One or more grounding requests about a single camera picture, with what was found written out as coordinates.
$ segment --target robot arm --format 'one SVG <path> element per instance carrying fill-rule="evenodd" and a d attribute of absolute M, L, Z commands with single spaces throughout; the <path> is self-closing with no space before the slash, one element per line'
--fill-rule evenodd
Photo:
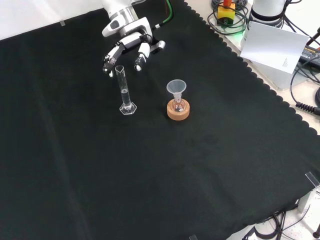
<path fill-rule="evenodd" d="M 134 62 L 134 69 L 141 71 L 150 52 L 156 54 L 161 51 L 166 43 L 156 41 L 150 24 L 146 17 L 138 18 L 133 4 L 142 3 L 145 0 L 102 0 L 104 9 L 108 12 L 111 22 L 104 28 L 102 35 L 108 37 L 119 33 L 123 37 L 115 44 L 115 47 L 103 58 L 103 72 L 110 73 L 118 58 L 138 47 L 138 57 Z"/>

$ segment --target wooden stand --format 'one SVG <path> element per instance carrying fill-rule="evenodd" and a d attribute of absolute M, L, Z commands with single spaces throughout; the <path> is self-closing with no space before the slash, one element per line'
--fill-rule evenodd
<path fill-rule="evenodd" d="M 185 110 L 182 111 L 182 112 L 177 112 L 177 111 L 174 111 L 172 109 L 172 103 L 174 101 L 174 99 L 172 99 L 168 105 L 166 106 L 166 112 L 169 116 L 169 118 L 171 118 L 172 120 L 175 120 L 175 121 L 182 121 L 182 120 L 185 120 L 188 116 L 189 116 L 189 113 L 190 113 L 190 104 L 182 99 L 185 103 Z"/>

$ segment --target table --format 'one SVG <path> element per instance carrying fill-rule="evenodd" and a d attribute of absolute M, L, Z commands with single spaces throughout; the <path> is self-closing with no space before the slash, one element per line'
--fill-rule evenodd
<path fill-rule="evenodd" d="M 211 7 L 211 1 L 210 0 L 185 0 L 185 2 L 188 3 L 188 5 L 195 10 L 198 14 L 200 14 L 200 17 L 203 18 L 208 23 L 208 15 L 212 13 L 212 7 Z M 249 8 L 251 8 L 251 5 L 253 4 L 253 0 L 249 0 Z M 310 4 L 315 5 L 314 8 L 309 8 L 308 6 Z M 293 21 L 298 27 L 303 29 L 306 33 L 308 33 L 310 36 L 313 36 L 318 29 L 318 18 L 317 18 L 317 11 L 320 8 L 320 2 L 316 0 L 304 0 L 299 4 L 291 4 L 286 11 L 286 15 L 288 18 Z M 310 16 L 309 23 L 310 24 L 301 24 L 303 21 L 301 19 L 306 19 L 307 16 Z M 227 45 L 232 48 L 234 52 L 236 52 L 238 55 L 241 53 L 241 45 L 240 41 L 241 39 L 239 36 L 224 36 L 219 34 L 220 37 L 223 38 L 223 40 L 227 43 Z M 319 46 L 313 42 L 311 47 L 318 48 Z M 272 83 L 272 81 L 262 73 L 262 71 L 254 65 L 250 60 L 245 60 L 248 65 L 252 68 L 253 72 L 255 72 L 261 79 L 263 79 L 263 82 L 265 84 L 268 84 L 271 89 L 276 91 L 278 96 L 281 96 L 284 101 L 288 102 L 292 108 L 296 109 L 296 113 L 302 116 L 302 119 L 306 121 L 311 128 L 314 128 L 317 131 L 317 134 L 320 135 L 320 116 L 316 116 L 313 114 L 308 114 L 304 111 L 301 111 L 299 108 L 295 107 L 296 103 L 291 97 L 291 94 L 289 90 L 277 90 L 277 87 L 275 87 Z M 319 89 L 319 85 L 315 84 L 311 80 L 306 80 L 306 82 L 301 83 L 295 87 L 292 88 L 294 91 L 294 95 L 296 96 L 299 101 L 305 104 L 309 104 L 312 106 L 316 106 L 314 96 L 316 94 L 316 91 Z M 304 196 L 301 199 L 301 204 L 299 206 L 299 211 L 303 212 L 306 210 L 306 208 L 309 206 L 310 200 L 314 197 L 315 191 L 309 192 L 306 196 Z M 228 238 L 228 240 L 237 240 L 242 238 L 245 234 L 247 234 L 248 231 L 253 227 L 253 225 L 245 227 L 243 230 L 234 233 L 232 236 Z"/>
<path fill-rule="evenodd" d="M 163 19 L 153 4 L 137 13 Z M 174 4 L 181 14 L 171 30 L 158 33 L 167 51 L 142 75 L 127 68 L 138 106 L 131 118 L 119 112 L 117 82 L 101 71 L 102 50 L 116 40 L 101 37 L 108 21 L 103 10 L 3 42 L 0 120 L 8 147 L 0 151 L 6 193 L 0 206 L 9 207 L 1 222 L 33 239 L 72 239 L 85 235 L 86 226 L 97 239 L 141 239 L 142 230 L 143 239 L 155 233 L 161 240 L 222 239 L 310 190 L 304 174 L 320 169 L 315 133 L 182 1 Z M 119 63 L 131 66 L 135 57 L 132 52 Z M 221 61 L 236 68 L 230 81 Z M 215 75 L 210 62 L 220 65 Z M 166 84 L 178 77 L 187 82 L 192 104 L 192 114 L 179 123 L 162 112 Z"/>

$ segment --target white cylinder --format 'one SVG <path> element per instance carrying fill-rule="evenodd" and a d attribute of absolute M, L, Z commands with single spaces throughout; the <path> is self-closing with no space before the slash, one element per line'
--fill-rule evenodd
<path fill-rule="evenodd" d="M 131 0 L 102 0 L 102 6 L 108 12 L 110 18 L 122 9 L 131 7 Z"/>
<path fill-rule="evenodd" d="M 284 10 L 286 0 L 254 0 L 252 9 L 265 17 L 277 16 Z"/>

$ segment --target black tablecloth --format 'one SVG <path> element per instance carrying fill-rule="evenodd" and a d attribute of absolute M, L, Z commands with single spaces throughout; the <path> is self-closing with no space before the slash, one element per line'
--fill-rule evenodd
<path fill-rule="evenodd" d="M 0 239 L 223 240 L 312 189 L 320 140 L 181 0 L 119 111 L 97 10 L 0 42 Z M 165 2 L 135 7 L 151 25 Z M 190 116 L 166 116 L 182 79 Z"/>

